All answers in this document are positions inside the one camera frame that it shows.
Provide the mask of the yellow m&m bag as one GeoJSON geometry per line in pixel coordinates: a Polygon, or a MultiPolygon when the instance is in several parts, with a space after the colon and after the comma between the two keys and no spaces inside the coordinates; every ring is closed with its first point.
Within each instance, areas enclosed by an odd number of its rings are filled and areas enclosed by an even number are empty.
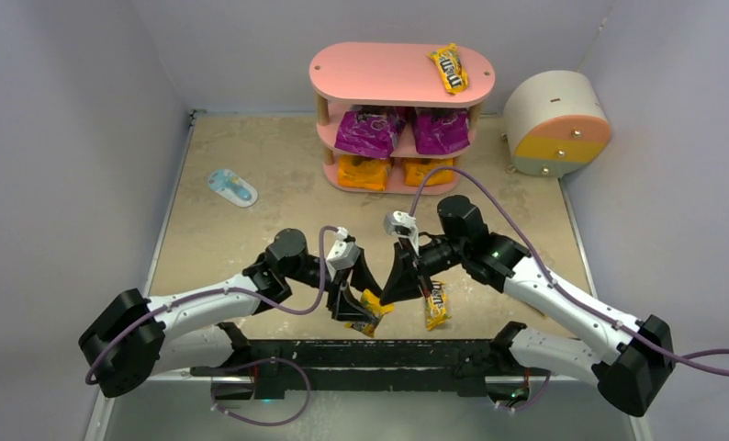
{"type": "Polygon", "coordinates": [[[440,75],[443,87],[448,94],[457,95],[469,87],[469,79],[459,55],[456,43],[449,43],[428,53],[440,75]]]}
{"type": "Polygon", "coordinates": [[[377,326],[387,314],[394,311],[395,306],[393,304],[382,305],[379,298],[369,289],[366,289],[361,294],[360,302],[374,316],[374,319],[371,321],[347,322],[345,327],[355,330],[369,338],[374,338],[377,326]]]}

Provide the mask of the yellow m&m bag vertical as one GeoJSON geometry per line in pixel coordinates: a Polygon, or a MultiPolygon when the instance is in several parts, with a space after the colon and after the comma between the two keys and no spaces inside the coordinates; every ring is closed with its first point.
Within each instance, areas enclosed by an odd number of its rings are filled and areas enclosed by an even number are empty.
{"type": "Polygon", "coordinates": [[[447,323],[451,318],[447,304],[445,284],[434,280],[428,296],[424,298],[424,322],[428,331],[447,323]]]}

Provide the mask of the large orange gummy candy bag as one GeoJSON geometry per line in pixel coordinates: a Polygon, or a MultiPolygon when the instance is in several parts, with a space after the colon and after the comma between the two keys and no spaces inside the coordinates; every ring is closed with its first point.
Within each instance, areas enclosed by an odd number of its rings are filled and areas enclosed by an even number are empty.
{"type": "Polygon", "coordinates": [[[384,191],[391,168],[392,163],[388,159],[342,155],[338,158],[338,184],[342,187],[384,191]]]}

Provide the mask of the purple grape candy bag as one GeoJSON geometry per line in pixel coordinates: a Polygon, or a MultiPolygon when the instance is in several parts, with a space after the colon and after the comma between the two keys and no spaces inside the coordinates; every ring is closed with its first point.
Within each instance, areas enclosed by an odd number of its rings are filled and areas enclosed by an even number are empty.
{"type": "Polygon", "coordinates": [[[389,159],[408,123],[405,107],[351,106],[343,113],[334,148],[374,159],[389,159]]]}
{"type": "Polygon", "coordinates": [[[415,107],[411,127],[419,154],[446,155],[470,145],[466,108],[415,107]]]}

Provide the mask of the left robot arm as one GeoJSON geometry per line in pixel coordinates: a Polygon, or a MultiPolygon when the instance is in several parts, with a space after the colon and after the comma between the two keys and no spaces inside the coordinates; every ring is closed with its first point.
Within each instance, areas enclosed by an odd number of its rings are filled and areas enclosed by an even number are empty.
{"type": "Polygon", "coordinates": [[[335,321],[374,322],[352,293],[382,291],[363,249],[343,227],[325,226],[319,237],[326,232],[335,235],[327,256],[312,254],[302,231],[283,229],[253,264],[217,284],[154,299],[136,288],[117,294],[79,337],[89,365],[85,383],[114,398],[164,371],[218,368],[238,338],[230,319],[271,309],[299,313],[283,304],[292,295],[290,281],[318,291],[304,315],[325,302],[335,321]]]}

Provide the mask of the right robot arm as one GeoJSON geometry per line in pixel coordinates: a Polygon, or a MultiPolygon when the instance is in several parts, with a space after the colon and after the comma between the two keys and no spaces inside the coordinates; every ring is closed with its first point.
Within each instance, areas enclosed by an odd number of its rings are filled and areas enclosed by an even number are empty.
{"type": "Polygon", "coordinates": [[[491,232],[465,196],[442,199],[437,214],[443,231],[426,244],[419,243],[413,216],[386,215],[384,228],[397,241],[382,304],[428,295],[433,276],[461,266],[476,282],[535,308],[571,333],[557,337],[509,322],[492,342],[501,364],[587,382],[619,411],[646,414],[675,368],[664,354],[673,348],[666,322],[619,311],[555,275],[526,246],[491,232]]]}

